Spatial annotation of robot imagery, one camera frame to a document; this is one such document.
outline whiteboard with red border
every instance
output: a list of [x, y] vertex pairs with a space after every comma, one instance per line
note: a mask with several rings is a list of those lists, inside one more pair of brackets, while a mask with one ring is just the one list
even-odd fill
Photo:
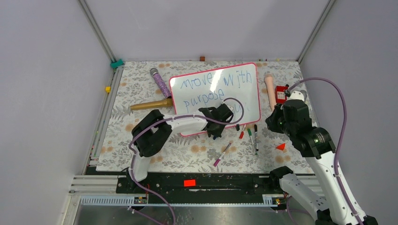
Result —
[[[245, 63], [191, 74], [173, 76], [169, 80], [176, 114], [187, 114], [203, 107], [218, 107], [225, 98], [234, 97], [244, 107], [239, 124], [257, 122], [261, 119], [257, 66]], [[238, 102], [227, 100], [233, 108], [232, 122], [242, 115]], [[181, 133], [183, 136], [200, 134]]]

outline floral tablecloth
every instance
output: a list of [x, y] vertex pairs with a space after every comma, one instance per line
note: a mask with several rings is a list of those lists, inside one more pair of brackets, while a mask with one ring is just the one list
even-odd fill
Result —
[[[127, 145], [132, 139], [131, 130], [152, 109], [130, 111], [130, 105], [164, 99], [155, 81], [149, 74], [151, 68], [157, 68], [165, 83], [170, 77], [214, 68], [241, 64], [241, 61], [129, 61], [126, 62], [117, 90], [115, 104], [107, 127], [104, 144], [98, 159], [97, 171], [120, 171], [130, 166], [132, 152]], [[300, 153], [293, 148], [286, 135], [267, 130], [265, 118], [271, 114], [267, 87], [264, 83], [266, 74], [274, 76], [275, 86], [293, 84], [302, 79], [297, 62], [256, 62], [260, 90], [261, 120], [258, 126], [259, 151], [254, 154], [249, 135], [245, 132], [239, 139], [240, 131], [225, 129], [222, 138], [214, 141], [206, 134], [182, 137], [172, 134], [162, 150], [151, 158], [150, 172], [197, 172], [197, 173], [268, 173], [286, 165], [295, 173], [313, 173]], [[305, 85], [297, 90], [306, 91]], [[310, 116], [315, 123], [315, 116], [309, 99]], [[175, 114], [173, 107], [159, 108], [162, 113]], [[224, 158], [217, 167], [215, 160], [221, 155], [226, 145], [232, 142]], [[286, 143], [284, 150], [276, 146]]]

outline yellow object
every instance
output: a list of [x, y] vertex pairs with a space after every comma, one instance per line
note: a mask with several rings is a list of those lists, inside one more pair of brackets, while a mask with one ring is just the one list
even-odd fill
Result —
[[150, 109], [150, 108], [170, 107], [170, 106], [173, 106], [173, 100], [171, 98], [166, 98], [160, 101], [130, 105], [130, 110]]

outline beige cylindrical object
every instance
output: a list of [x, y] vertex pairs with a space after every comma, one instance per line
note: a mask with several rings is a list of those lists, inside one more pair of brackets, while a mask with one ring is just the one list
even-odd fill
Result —
[[173, 100], [171, 98], [166, 98], [160, 101], [130, 105], [130, 110], [150, 109], [150, 108], [169, 107], [169, 106], [173, 106]]
[[267, 85], [269, 107], [271, 107], [271, 110], [273, 111], [276, 105], [276, 98], [274, 90], [274, 78], [272, 77], [272, 74], [265, 75], [264, 81], [265, 84]]

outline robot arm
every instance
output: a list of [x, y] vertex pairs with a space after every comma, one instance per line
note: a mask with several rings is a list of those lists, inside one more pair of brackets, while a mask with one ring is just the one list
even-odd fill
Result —
[[[277, 104], [266, 119], [268, 129], [286, 134], [293, 146], [300, 151], [314, 171], [327, 202], [302, 184], [293, 171], [284, 166], [270, 173], [274, 186], [281, 188], [295, 198], [314, 218], [317, 225], [356, 225], [352, 213], [334, 174], [336, 148], [329, 133], [321, 127], [313, 127], [308, 106], [303, 95], [294, 91], [283, 104]], [[377, 224], [375, 218], [367, 216], [356, 202], [339, 166], [339, 176], [357, 215], [365, 225]]]
[[221, 122], [231, 122], [233, 113], [230, 106], [221, 104], [219, 107], [200, 108], [194, 113], [187, 115], [163, 115], [159, 110], [152, 110], [137, 126], [132, 130], [133, 137], [140, 134], [144, 129], [150, 127], [156, 122], [161, 122], [159, 125], [143, 133], [133, 145], [137, 153], [133, 157], [132, 167], [130, 173], [134, 174], [137, 181], [142, 181], [148, 174], [148, 167], [151, 162], [151, 157], [158, 153], [162, 148], [168, 137], [172, 133], [181, 133], [186, 131], [207, 131], [210, 137], [221, 137], [225, 125], [214, 123], [203, 119], [202, 117], [211, 118]]

